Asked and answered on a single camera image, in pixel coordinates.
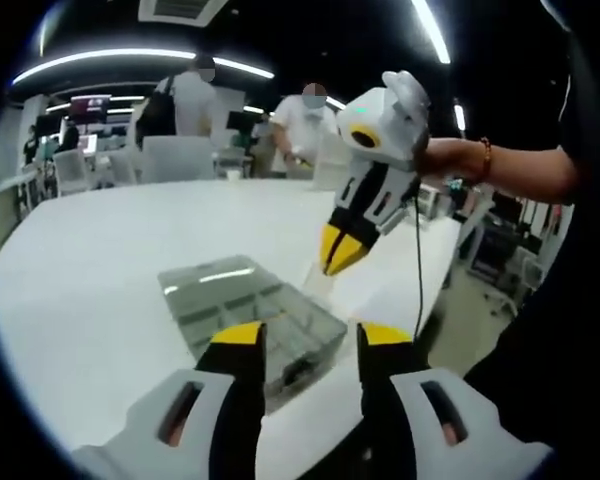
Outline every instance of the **white table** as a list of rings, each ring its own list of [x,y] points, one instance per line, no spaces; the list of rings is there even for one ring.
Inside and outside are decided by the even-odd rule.
[[[0,340],[42,423],[66,448],[109,440],[142,395],[190,355],[159,272],[246,254],[301,286],[333,193],[308,182],[183,182],[44,202],[0,252]],[[422,232],[423,317],[449,269],[459,224]],[[400,225],[343,272],[331,300],[346,315],[413,330],[415,230]],[[360,421],[355,351],[263,419],[257,478],[295,479]]]

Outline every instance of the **black cable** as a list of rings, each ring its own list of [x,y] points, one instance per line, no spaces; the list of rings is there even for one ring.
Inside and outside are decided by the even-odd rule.
[[[416,195],[414,199],[415,207],[416,207],[416,245],[418,248],[418,288],[420,294],[420,307],[418,309],[418,321],[416,322],[416,328],[413,331],[413,343],[415,345],[416,340],[418,339],[418,333],[420,330],[420,322],[422,321],[422,308],[423,308],[423,291],[422,291],[422,252],[420,250],[420,205],[418,205],[418,195]]]

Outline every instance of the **hand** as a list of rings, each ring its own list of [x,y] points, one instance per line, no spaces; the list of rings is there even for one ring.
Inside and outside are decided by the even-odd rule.
[[[296,164],[296,157],[293,155],[293,153],[285,153],[283,160],[287,167],[292,167]]]
[[[432,138],[426,150],[416,155],[416,170],[420,175],[470,175],[466,164],[471,157],[473,142],[459,138]]]

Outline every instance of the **ceiling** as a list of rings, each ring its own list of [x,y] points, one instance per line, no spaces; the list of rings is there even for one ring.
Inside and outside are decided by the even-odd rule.
[[[561,30],[539,0],[427,0],[451,64],[438,61],[411,0],[229,0],[203,29],[140,23],[138,0],[73,0],[46,28],[44,57],[34,37],[21,68],[64,55],[122,47],[166,48],[263,68],[273,80],[219,68],[214,84],[247,92],[248,103],[275,108],[302,82],[319,81],[347,102],[380,84],[384,70],[409,70],[432,98],[434,135],[458,135],[454,99],[465,110],[467,135],[518,148],[550,148],[567,70]],[[184,68],[186,60],[100,58],[32,76],[10,92],[22,101],[98,84],[85,93],[146,95],[151,82]],[[70,96],[59,95],[59,100]]]

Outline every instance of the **black backpack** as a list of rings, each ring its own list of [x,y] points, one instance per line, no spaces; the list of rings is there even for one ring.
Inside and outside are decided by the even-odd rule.
[[[176,134],[176,105],[171,95],[174,78],[169,77],[164,92],[153,92],[142,116],[136,122],[136,144],[140,150],[144,137]]]

